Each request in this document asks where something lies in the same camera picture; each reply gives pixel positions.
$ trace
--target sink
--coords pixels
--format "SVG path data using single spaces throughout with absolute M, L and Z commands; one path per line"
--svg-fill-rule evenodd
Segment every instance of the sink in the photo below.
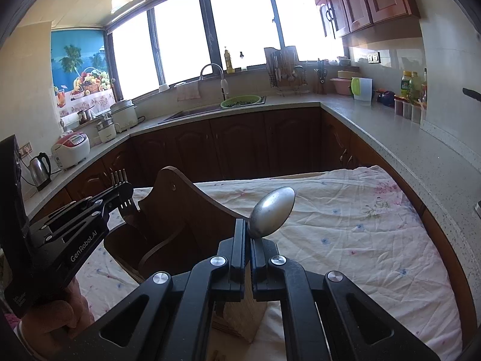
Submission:
M 199 107 L 198 109 L 179 111 L 178 113 L 168 117 L 167 119 L 164 119 L 160 123 L 163 123 L 166 121 L 172 121 L 174 119 L 184 118 L 186 116 L 191 116 L 191 115 L 212 113 L 214 111 L 219 111 L 219 110 L 222 110 L 219 104 L 212 104 L 210 106 Z

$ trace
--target metal spoon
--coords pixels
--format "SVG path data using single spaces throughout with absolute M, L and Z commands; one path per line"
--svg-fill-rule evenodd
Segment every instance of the metal spoon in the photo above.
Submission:
M 249 235 L 260 239 L 278 230 L 292 212 L 296 198 L 290 187 L 275 189 L 254 206 L 249 217 Z

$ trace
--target electric kettle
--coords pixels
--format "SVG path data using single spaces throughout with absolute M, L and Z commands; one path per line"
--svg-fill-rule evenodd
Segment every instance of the electric kettle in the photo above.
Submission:
M 47 165 L 49 166 L 48 171 L 42 159 L 47 160 Z M 37 187 L 38 191 L 42 190 L 47 184 L 51 182 L 50 175 L 52 174 L 52 168 L 50 165 L 49 157 L 46 153 L 40 152 L 38 156 L 30 160 L 28 169 L 30 170 L 30 174 L 32 174 L 33 183 L 35 184 L 35 187 Z

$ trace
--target kettle handle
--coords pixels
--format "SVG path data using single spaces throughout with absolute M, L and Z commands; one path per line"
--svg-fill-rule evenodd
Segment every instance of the kettle handle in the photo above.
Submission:
M 49 177 L 50 177 L 52 175 L 52 167 L 51 167 L 51 164 L 50 164 L 49 157 L 47 156 L 47 154 L 45 152 L 40 152 L 37 157 L 40 161 L 42 161 L 42 159 L 47 160 L 47 165 L 49 166 L 49 172 L 47 172 L 47 173 L 49 174 Z

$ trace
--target wall mural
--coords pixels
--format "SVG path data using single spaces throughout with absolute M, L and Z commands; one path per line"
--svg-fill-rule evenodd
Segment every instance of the wall mural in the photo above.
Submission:
M 60 116 L 115 103 L 102 30 L 53 31 L 51 65 Z

